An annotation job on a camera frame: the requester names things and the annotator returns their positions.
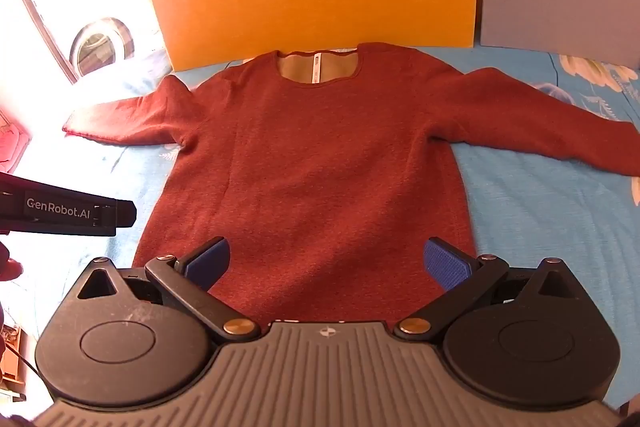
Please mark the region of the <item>blue floral bed sheet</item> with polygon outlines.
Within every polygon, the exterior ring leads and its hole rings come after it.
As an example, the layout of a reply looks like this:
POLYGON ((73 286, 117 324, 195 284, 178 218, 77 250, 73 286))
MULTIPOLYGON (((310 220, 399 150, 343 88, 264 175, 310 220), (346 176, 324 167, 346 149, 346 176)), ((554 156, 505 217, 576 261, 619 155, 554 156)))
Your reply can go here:
MULTIPOLYGON (((461 72, 500 69, 557 98, 612 120, 639 119, 637 69, 588 58, 500 48, 434 49, 461 72)), ((65 136, 59 120, 29 150, 29 178, 133 200, 138 223, 110 239, 61 237, 52 280, 57 303, 94 256, 129 265, 174 165, 172 145, 121 147, 65 136)), ((454 147, 478 248, 516 265, 562 256, 610 323, 622 359, 608 391, 620 405, 639 391, 639 183, 577 162, 471 145, 454 147)))

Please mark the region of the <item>red object at left edge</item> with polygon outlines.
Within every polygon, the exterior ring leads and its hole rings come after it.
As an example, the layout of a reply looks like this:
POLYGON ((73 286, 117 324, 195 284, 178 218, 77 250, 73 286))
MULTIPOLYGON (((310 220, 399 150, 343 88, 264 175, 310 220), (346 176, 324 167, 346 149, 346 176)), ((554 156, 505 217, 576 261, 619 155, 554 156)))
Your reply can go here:
POLYGON ((6 108, 1 109, 0 169, 3 173, 14 173, 32 136, 6 108))

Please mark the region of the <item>dark red knit sweater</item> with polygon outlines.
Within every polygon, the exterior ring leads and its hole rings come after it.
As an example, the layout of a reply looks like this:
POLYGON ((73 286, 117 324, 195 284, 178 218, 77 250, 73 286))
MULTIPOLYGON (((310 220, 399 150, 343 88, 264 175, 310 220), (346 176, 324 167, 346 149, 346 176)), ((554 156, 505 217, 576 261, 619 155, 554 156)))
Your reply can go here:
POLYGON ((178 146, 135 265, 222 236, 231 263, 213 294, 256 322, 395 323, 439 295, 427 239, 475 251, 454 144, 639 172, 633 124, 498 69, 383 43, 326 54, 319 82, 311 64, 271 52, 68 118, 96 142, 178 146))

